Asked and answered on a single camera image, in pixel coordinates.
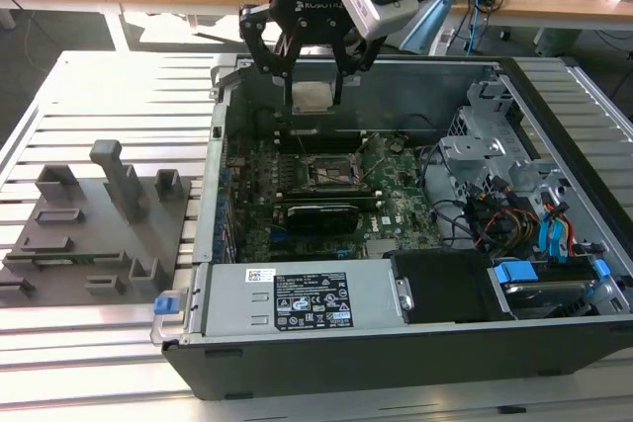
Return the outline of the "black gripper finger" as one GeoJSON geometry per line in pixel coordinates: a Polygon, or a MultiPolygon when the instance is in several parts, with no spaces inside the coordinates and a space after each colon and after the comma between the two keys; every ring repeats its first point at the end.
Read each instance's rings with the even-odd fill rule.
{"type": "Polygon", "coordinates": [[[239,13],[239,32],[259,72],[282,80],[284,105],[292,108],[294,105],[293,69],[297,61],[297,43],[282,34],[279,49],[270,49],[262,35],[267,24],[273,22],[269,4],[245,6],[239,13]]]}
{"type": "Polygon", "coordinates": [[[342,98],[343,80],[357,71],[368,71],[373,65],[386,37],[372,41],[362,39],[352,50],[347,52],[343,38],[334,39],[331,48],[337,67],[333,89],[333,103],[339,104],[342,98]]]}

